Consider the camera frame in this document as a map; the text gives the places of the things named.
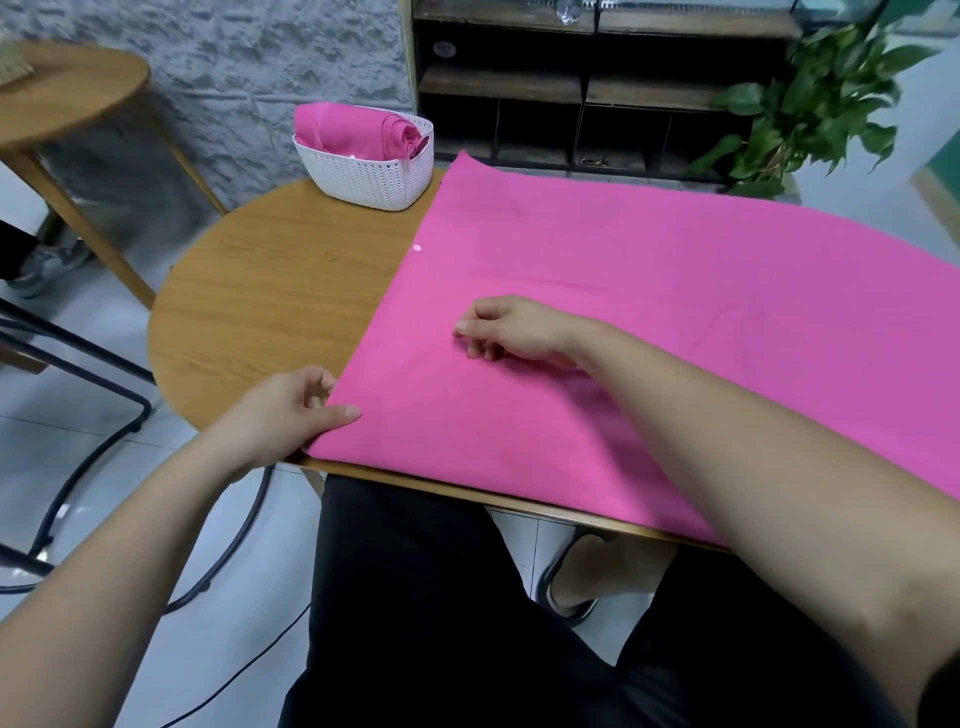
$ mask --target black pants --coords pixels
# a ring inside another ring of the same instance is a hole
[[[23,261],[38,244],[33,235],[0,220],[0,279],[19,278]]]
[[[524,591],[475,503],[326,481],[310,652],[280,725],[902,726],[823,630],[682,548],[616,667]]]

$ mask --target left hand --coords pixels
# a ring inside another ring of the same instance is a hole
[[[320,393],[337,383],[321,366],[270,376],[254,386],[203,437],[252,470],[282,460],[303,443],[360,417],[354,405],[325,407]]]

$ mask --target black cable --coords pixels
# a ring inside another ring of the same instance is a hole
[[[172,726],[172,725],[177,725],[177,723],[181,722],[182,720],[187,720],[190,716],[192,716],[193,714],[195,714],[197,711],[199,711],[199,710],[201,710],[202,708],[205,708],[207,705],[209,705],[210,702],[213,700],[213,698],[215,698],[215,697],[216,697],[217,695],[219,695],[221,692],[223,692],[224,690],[226,690],[226,689],[229,687],[230,683],[232,683],[234,680],[236,680],[238,677],[240,677],[240,675],[242,675],[249,666],[251,666],[251,665],[252,665],[253,663],[255,663],[257,660],[259,660],[259,659],[260,659],[261,657],[263,657],[265,654],[267,654],[267,653],[273,648],[273,646],[274,646],[276,643],[278,643],[278,642],[283,638],[283,635],[285,635],[287,632],[289,632],[291,629],[293,629],[293,628],[294,628],[294,625],[297,624],[297,622],[300,621],[300,619],[303,617],[303,615],[306,614],[306,612],[307,612],[308,609],[310,609],[310,604],[307,604],[305,607],[303,607],[303,611],[300,612],[300,613],[297,615],[297,618],[294,619],[292,622],[290,622],[290,623],[286,626],[286,628],[285,628],[282,632],[280,632],[280,634],[278,634],[278,635],[276,636],[276,639],[275,639],[273,642],[271,642],[271,643],[268,644],[266,647],[264,647],[263,649],[261,649],[260,652],[259,652],[252,660],[250,660],[248,663],[246,663],[244,666],[242,666],[240,669],[238,669],[236,672],[234,672],[234,673],[233,673],[233,676],[232,676],[229,680],[227,680],[226,683],[224,683],[223,685],[221,685],[220,688],[219,688],[215,693],[213,693],[209,698],[207,698],[204,702],[202,702],[202,703],[201,703],[200,705],[198,705],[196,708],[193,708],[193,709],[187,711],[187,712],[184,713],[182,716],[175,717],[175,718],[174,718],[173,720],[171,720],[169,723],[164,723],[163,725],[160,726],[160,728],[170,728],[170,726]]]

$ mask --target white plastic basket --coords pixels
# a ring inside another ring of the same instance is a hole
[[[413,114],[391,113],[410,119],[421,134],[429,137],[413,159],[371,161],[341,157],[304,147],[294,136],[303,165],[321,190],[338,200],[390,211],[406,209],[423,194],[433,175],[433,124]]]

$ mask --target tile floor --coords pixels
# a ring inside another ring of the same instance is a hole
[[[209,217],[171,210],[95,212],[114,239],[128,241],[132,264],[154,287],[162,284],[170,266],[212,222]],[[960,250],[912,189],[877,200],[861,208],[856,217],[960,264]],[[98,263],[25,306],[147,365],[147,312]],[[47,348],[78,359],[63,347]],[[97,362],[85,365],[145,394],[157,411],[140,432],[101,460],[72,499],[52,548],[54,562],[62,560],[151,469],[193,435],[193,429],[163,403],[155,388]],[[136,412],[131,402],[56,370],[29,376],[0,368],[0,541],[25,547],[69,472]],[[217,503],[178,594],[223,551],[246,516],[258,482],[259,473],[252,473],[231,486]],[[235,558],[207,593],[160,623],[117,725],[150,728],[186,712],[293,621],[309,600],[320,508],[298,471],[284,468],[276,473],[261,516]],[[572,527],[505,512],[494,512],[493,518],[530,590],[569,539]],[[27,580],[22,574],[0,570],[2,584]],[[0,618],[19,598],[0,596]],[[649,595],[606,601],[578,632],[601,657],[613,662],[648,602]],[[306,620],[302,619],[230,688],[181,725],[276,724],[283,696],[302,670],[306,647]]]

